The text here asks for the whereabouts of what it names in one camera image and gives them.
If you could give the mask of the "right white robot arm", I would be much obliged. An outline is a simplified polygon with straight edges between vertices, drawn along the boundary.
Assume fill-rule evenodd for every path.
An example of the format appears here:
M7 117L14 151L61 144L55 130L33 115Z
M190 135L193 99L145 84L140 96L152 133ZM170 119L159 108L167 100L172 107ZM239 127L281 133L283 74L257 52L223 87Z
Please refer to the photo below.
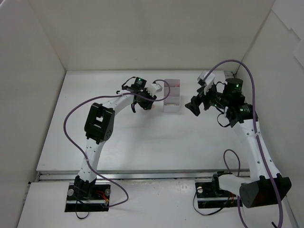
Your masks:
M246 208L277 204L276 193L283 199L292 183L289 177L281 175L268 153L259 129L258 116L242 95L243 81L238 78L226 79L221 93L217 91L214 79L200 79L198 84L198 94L185 107L196 116L200 114L200 105L204 105L204 110L211 106L219 109L244 145L250 170L250 180L236 177L231 172L218 172L210 184L211 192L220 196L229 191L239 196Z

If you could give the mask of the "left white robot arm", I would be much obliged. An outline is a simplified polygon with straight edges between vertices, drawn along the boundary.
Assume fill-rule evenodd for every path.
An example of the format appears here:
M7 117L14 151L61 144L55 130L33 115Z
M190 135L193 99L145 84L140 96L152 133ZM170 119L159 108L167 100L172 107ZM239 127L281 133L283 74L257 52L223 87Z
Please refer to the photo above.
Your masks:
M156 94L162 86L156 82L146 85L146 80L136 77L131 86L122 85L116 96L104 104L93 103L85 122L86 149L81 169L75 178L74 186L84 199L90 199L95 194L95 171L105 142L110 139L114 130L116 114L127 106L138 104L144 110L150 110Z

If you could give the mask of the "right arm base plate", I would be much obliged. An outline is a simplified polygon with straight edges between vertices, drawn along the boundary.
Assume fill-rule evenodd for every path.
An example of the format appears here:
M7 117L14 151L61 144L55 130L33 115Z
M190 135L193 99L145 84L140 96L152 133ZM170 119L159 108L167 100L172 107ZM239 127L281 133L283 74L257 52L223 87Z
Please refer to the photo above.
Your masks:
M226 190L214 190L211 182L196 182L194 202L199 209L220 209L237 207L237 196Z

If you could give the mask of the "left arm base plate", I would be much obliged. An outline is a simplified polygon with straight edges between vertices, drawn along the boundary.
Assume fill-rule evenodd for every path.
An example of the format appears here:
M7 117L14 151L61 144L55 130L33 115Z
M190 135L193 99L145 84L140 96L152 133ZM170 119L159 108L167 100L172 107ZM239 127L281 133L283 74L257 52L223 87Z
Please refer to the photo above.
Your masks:
M65 212L107 212L110 194L110 184L94 185L88 195L81 193L70 184L66 196Z

